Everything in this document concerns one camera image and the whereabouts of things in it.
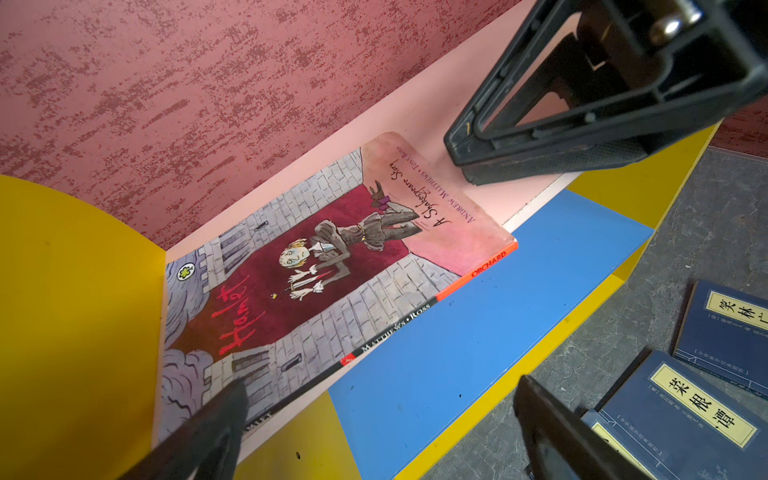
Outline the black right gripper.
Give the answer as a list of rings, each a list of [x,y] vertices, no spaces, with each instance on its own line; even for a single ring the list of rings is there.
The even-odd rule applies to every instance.
[[[764,1],[538,1],[444,143],[473,185],[621,168],[766,93]]]

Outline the pink Hamlet picture book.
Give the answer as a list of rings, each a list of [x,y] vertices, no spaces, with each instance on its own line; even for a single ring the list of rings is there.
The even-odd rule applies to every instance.
[[[387,132],[165,267],[155,432],[242,382],[247,431],[516,249]]]

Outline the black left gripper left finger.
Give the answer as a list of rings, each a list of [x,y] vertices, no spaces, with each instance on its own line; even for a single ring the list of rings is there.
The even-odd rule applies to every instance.
[[[245,384],[235,380],[120,479],[232,479],[247,411]]]

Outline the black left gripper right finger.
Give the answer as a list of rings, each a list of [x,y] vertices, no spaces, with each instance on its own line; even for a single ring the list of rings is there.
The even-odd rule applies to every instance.
[[[647,477],[532,376],[520,378],[513,407],[536,479]]]

